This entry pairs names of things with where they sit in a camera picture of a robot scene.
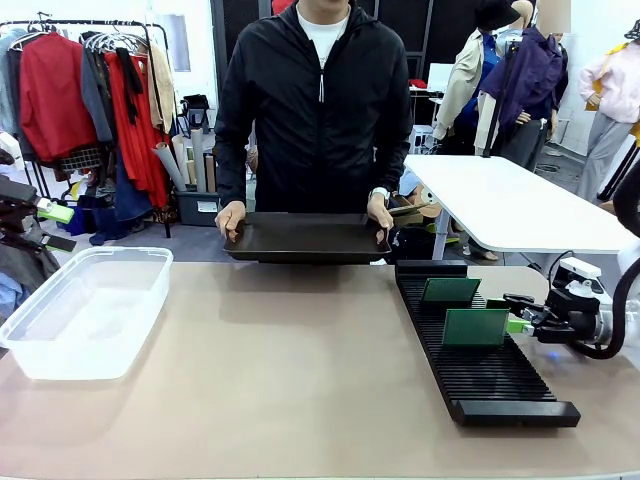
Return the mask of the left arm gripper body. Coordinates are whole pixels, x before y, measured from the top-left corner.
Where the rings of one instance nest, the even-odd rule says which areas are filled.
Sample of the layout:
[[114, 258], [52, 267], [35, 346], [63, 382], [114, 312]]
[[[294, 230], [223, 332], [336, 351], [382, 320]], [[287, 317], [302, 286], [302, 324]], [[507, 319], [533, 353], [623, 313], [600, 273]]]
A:
[[39, 197], [34, 187], [1, 176], [1, 243], [8, 246], [39, 246], [26, 237], [23, 220], [37, 212]]

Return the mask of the person's left hand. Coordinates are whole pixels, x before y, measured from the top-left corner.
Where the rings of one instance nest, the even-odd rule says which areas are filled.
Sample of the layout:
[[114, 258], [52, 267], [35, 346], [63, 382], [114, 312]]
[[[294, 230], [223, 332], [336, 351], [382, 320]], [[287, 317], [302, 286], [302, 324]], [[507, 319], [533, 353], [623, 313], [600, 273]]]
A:
[[393, 226], [393, 218], [387, 209], [388, 200], [389, 192], [384, 188], [376, 188], [370, 193], [367, 203], [369, 218], [385, 231]]

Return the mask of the person's right hand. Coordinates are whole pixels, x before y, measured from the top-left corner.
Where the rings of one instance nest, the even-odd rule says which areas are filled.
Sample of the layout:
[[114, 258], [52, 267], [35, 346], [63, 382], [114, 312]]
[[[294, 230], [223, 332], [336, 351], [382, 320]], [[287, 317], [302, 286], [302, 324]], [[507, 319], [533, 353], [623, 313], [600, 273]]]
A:
[[235, 242], [239, 235], [239, 225], [246, 216], [246, 206], [241, 201], [231, 201], [216, 216], [216, 225], [221, 235]]

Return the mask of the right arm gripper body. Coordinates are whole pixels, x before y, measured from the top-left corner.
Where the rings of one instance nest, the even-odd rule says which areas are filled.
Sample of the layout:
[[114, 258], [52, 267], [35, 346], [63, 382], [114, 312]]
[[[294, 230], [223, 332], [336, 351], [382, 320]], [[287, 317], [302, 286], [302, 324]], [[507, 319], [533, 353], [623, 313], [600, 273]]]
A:
[[537, 325], [537, 339], [547, 344], [591, 341], [595, 337], [600, 302], [575, 295], [566, 289], [552, 289], [544, 307], [546, 316]]

